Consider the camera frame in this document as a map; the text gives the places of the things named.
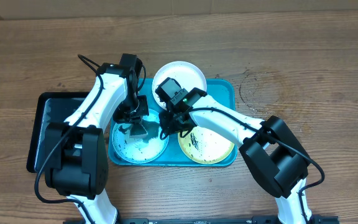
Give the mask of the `dark green sponge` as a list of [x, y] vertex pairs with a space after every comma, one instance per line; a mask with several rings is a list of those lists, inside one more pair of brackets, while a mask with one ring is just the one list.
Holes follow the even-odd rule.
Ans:
[[142, 138], [145, 138], [147, 135], [148, 135], [148, 132], [141, 122], [131, 124], [131, 128], [129, 130], [130, 138], [142, 139]]

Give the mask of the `light blue rimmed plate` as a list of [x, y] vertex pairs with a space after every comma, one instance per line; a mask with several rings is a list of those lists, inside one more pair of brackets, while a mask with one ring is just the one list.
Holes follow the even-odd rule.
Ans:
[[145, 164], [160, 157], [168, 146], [169, 137], [161, 140], [158, 112], [149, 110], [149, 115], [142, 120], [147, 135], [144, 138], [129, 136], [131, 125], [112, 123], [108, 154], [117, 165]]

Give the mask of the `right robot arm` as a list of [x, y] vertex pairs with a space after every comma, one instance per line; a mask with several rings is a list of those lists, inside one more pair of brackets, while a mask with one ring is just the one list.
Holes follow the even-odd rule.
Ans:
[[155, 92], [167, 106], [160, 114], [164, 136], [195, 127], [214, 131], [238, 147], [255, 181], [275, 197], [281, 223], [312, 220], [305, 196], [312, 160], [282, 119], [248, 117], [199, 88], [158, 87]]

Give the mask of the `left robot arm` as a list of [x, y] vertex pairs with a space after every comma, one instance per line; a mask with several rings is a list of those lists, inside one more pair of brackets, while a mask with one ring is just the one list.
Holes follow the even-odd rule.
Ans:
[[132, 138], [144, 138], [142, 125], [148, 115], [147, 99], [138, 92], [140, 74], [145, 68], [139, 59], [101, 66], [89, 62], [96, 74], [94, 87], [79, 108], [62, 123], [50, 123], [45, 130], [46, 158], [34, 184], [43, 203], [55, 204], [39, 192], [40, 177], [62, 198], [59, 203], [74, 203], [85, 223], [116, 223], [117, 209], [109, 201], [105, 186], [108, 158], [104, 131], [110, 121], [129, 124]]

